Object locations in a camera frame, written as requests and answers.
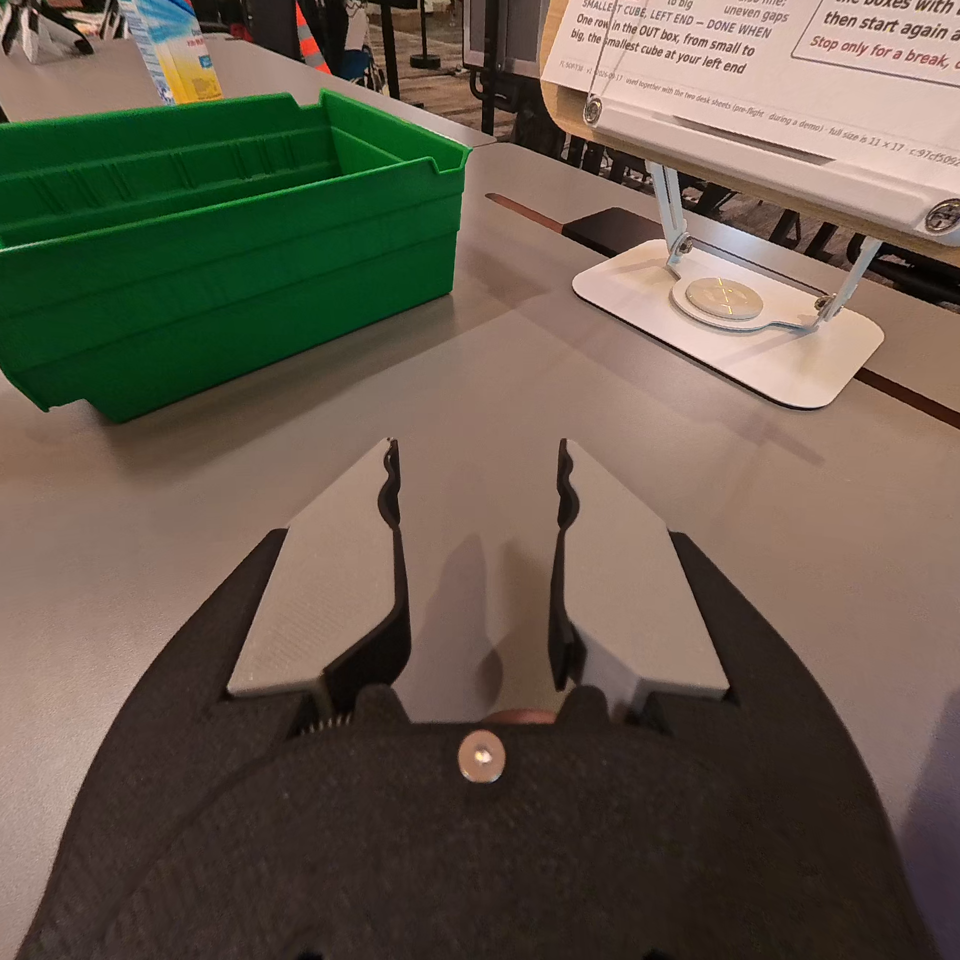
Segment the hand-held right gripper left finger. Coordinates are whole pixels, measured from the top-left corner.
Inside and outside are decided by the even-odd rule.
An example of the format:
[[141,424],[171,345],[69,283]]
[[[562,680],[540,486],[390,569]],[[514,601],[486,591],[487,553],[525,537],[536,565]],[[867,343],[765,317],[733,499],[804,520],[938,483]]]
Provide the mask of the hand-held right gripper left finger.
[[297,513],[227,683],[251,698],[354,700],[392,685],[412,633],[399,443],[383,438]]

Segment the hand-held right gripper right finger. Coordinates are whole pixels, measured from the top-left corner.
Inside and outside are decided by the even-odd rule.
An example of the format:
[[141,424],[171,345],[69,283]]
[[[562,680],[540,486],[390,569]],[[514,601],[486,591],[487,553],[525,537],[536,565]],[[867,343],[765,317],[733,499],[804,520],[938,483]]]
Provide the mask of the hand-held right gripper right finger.
[[580,444],[558,445],[549,666],[600,690],[612,719],[654,693],[720,701],[730,681],[664,522]]

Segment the green plastic bin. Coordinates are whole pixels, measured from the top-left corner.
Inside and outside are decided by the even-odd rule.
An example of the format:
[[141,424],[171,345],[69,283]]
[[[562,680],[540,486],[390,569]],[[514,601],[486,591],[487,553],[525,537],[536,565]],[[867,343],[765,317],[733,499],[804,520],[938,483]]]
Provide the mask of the green plastic bin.
[[2,374],[121,424],[450,294],[470,152],[329,89],[4,124]]

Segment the grey desk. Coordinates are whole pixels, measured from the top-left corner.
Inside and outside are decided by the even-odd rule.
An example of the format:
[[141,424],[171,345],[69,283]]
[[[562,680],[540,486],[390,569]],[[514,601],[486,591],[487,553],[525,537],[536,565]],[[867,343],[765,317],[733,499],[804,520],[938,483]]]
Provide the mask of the grey desk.
[[152,660],[269,530],[399,442],[409,714],[550,709],[559,440],[688,534],[817,678],[958,958],[958,319],[863,283],[885,340],[797,412],[580,300],[550,228],[647,207],[506,144],[465,168],[452,294],[127,424],[2,382],[2,958]]

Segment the instruction sheet on stand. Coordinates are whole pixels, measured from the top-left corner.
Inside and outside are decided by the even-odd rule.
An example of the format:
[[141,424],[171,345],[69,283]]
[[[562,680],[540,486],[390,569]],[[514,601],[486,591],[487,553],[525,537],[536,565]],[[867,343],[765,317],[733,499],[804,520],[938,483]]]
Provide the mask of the instruction sheet on stand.
[[[884,243],[958,263],[958,189],[797,150],[543,78],[570,2],[550,2],[539,46],[548,113],[572,136],[642,159],[663,238],[576,275],[585,302],[762,397],[798,410],[832,403],[883,342],[848,307]],[[696,246],[679,174],[807,211],[864,240],[842,284],[810,294]]]

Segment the printed instruction sheet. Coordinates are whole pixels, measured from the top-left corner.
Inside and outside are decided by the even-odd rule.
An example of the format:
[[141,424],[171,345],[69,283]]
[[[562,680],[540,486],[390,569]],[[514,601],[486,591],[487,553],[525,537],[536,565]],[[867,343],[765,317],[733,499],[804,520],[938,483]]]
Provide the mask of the printed instruction sheet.
[[542,78],[958,188],[958,2],[569,2]]

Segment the white blue wipes canister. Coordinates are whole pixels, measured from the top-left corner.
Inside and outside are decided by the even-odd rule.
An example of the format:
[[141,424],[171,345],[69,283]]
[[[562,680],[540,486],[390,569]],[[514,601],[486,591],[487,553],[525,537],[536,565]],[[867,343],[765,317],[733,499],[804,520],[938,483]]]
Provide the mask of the white blue wipes canister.
[[224,98],[191,2],[120,1],[119,9],[164,104]]

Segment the orange traffic cone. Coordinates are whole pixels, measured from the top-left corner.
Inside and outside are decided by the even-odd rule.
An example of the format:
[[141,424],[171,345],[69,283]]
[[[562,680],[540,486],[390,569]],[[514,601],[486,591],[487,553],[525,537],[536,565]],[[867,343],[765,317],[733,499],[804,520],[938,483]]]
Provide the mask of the orange traffic cone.
[[295,30],[301,60],[319,72],[331,74],[321,46],[315,38],[299,2],[294,2]]

